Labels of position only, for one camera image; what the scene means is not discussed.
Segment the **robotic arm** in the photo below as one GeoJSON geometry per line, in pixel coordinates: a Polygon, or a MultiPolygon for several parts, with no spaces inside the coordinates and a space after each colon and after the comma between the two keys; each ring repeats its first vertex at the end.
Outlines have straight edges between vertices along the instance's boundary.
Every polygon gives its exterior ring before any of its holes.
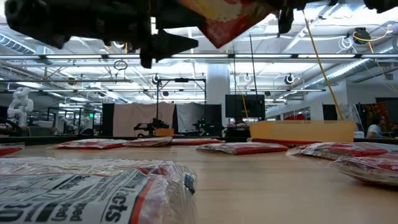
{"type": "Polygon", "coordinates": [[[18,125],[20,127],[26,126],[27,113],[33,111],[33,101],[28,98],[30,93],[30,88],[19,87],[16,92],[14,92],[10,106],[8,107],[7,114],[8,118],[15,118],[18,115],[19,121],[18,125]]]}

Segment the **wooden table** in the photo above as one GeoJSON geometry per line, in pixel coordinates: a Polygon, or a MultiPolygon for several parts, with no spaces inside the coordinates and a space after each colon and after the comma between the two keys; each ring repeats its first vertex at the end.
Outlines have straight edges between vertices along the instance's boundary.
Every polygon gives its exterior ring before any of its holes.
{"type": "Polygon", "coordinates": [[[314,157],[284,153],[230,156],[194,147],[105,151],[29,146],[13,157],[162,159],[198,175],[198,223],[373,224],[398,222],[398,190],[364,185],[314,157]]]}

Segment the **fluorescent light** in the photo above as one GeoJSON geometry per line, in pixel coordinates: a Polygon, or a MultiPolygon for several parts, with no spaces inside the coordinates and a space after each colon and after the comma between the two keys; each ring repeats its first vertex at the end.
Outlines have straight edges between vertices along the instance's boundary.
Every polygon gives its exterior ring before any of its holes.
{"type": "Polygon", "coordinates": [[[57,96],[57,97],[62,97],[62,98],[64,97],[64,96],[62,96],[62,95],[59,95],[58,93],[51,93],[51,92],[50,92],[49,94],[50,94],[50,95],[53,95],[53,96],[57,96]]]}
{"type": "Polygon", "coordinates": [[[291,54],[237,54],[236,58],[291,58],[291,54]]]}
{"type": "Polygon", "coordinates": [[[266,103],[265,105],[287,105],[287,103],[266,103]]]}
{"type": "Polygon", "coordinates": [[[101,92],[101,91],[108,91],[108,90],[77,90],[78,92],[101,92]]]}
{"type": "Polygon", "coordinates": [[[38,55],[0,55],[0,59],[40,59],[38,55]]]}
{"type": "Polygon", "coordinates": [[[295,92],[311,92],[311,91],[326,91],[326,90],[292,90],[292,91],[295,91],[295,92]]]}
{"type": "Polygon", "coordinates": [[[138,54],[108,55],[109,58],[139,58],[138,54]]]}
{"type": "Polygon", "coordinates": [[[176,54],[172,58],[228,58],[228,54],[176,54]]]}
{"type": "Polygon", "coordinates": [[[89,101],[89,100],[87,100],[87,99],[85,99],[85,98],[81,98],[81,97],[71,97],[70,99],[71,99],[71,100],[75,100],[75,101],[79,101],[79,102],[86,102],[86,101],[89,101]]]}
{"type": "Polygon", "coordinates": [[[398,54],[366,54],[362,58],[398,58],[398,54]]]}
{"type": "Polygon", "coordinates": [[[31,82],[17,82],[16,84],[18,85],[23,85],[23,86],[28,86],[31,88],[43,88],[44,86],[38,84],[38,83],[31,83],[31,82]]]}
{"type": "Polygon", "coordinates": [[[281,101],[281,102],[286,102],[287,100],[280,100],[280,99],[265,99],[266,102],[274,102],[274,101],[281,101]]]}
{"type": "Polygon", "coordinates": [[[43,90],[44,92],[59,92],[59,93],[63,93],[63,92],[73,92],[73,90],[43,90]]]}
{"type": "Polygon", "coordinates": [[[96,59],[101,55],[46,55],[48,59],[96,59]]]}
{"type": "MultiPolygon", "coordinates": [[[[316,58],[314,54],[298,55],[299,58],[316,58]]],[[[355,54],[320,54],[319,58],[353,58],[355,54]]]]}

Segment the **red and white bag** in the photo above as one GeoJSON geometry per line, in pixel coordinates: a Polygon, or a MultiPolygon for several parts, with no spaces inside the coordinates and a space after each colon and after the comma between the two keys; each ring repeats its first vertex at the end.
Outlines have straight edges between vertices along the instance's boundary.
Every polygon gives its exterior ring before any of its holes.
{"type": "Polygon", "coordinates": [[[173,138],[170,136],[159,138],[142,138],[124,143],[127,147],[162,147],[170,144],[173,138]]]}
{"type": "Polygon", "coordinates": [[[234,155],[256,154],[265,152],[282,152],[289,148],[281,144],[267,144],[259,142],[218,143],[198,146],[197,150],[208,152],[225,152],[234,155]]]}
{"type": "Polygon", "coordinates": [[[217,139],[197,138],[197,139],[173,139],[173,146],[201,146],[204,144],[222,143],[217,139]]]}
{"type": "Polygon", "coordinates": [[[294,148],[298,146],[304,146],[307,144],[319,143],[316,141],[295,141],[295,140],[277,140],[277,139],[252,139],[249,138],[248,142],[263,142],[263,143],[275,143],[287,146],[289,148],[294,148]]]}
{"type": "Polygon", "coordinates": [[[287,154],[304,154],[326,159],[341,159],[347,157],[378,156],[388,152],[398,151],[398,146],[373,142],[335,143],[324,142],[291,149],[287,154]]]}
{"type": "Polygon", "coordinates": [[[116,139],[81,139],[57,144],[57,149],[112,149],[123,147],[126,140],[116,139]]]}
{"type": "Polygon", "coordinates": [[[331,166],[357,180],[398,186],[398,152],[340,159],[331,166]]]}
{"type": "Polygon", "coordinates": [[[196,223],[196,175],[174,162],[0,159],[0,175],[0,213],[26,206],[11,223],[196,223]]]}
{"type": "Polygon", "coordinates": [[[24,142],[0,144],[0,156],[19,152],[25,148],[24,142]]]}

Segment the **white column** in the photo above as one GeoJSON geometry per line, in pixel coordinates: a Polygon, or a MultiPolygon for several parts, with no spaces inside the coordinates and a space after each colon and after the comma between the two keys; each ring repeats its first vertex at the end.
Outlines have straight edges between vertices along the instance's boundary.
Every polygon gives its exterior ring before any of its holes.
{"type": "Polygon", "coordinates": [[[225,95],[229,94],[229,66],[227,64],[209,64],[207,72],[207,103],[221,104],[223,126],[228,124],[225,118],[225,95]]]}

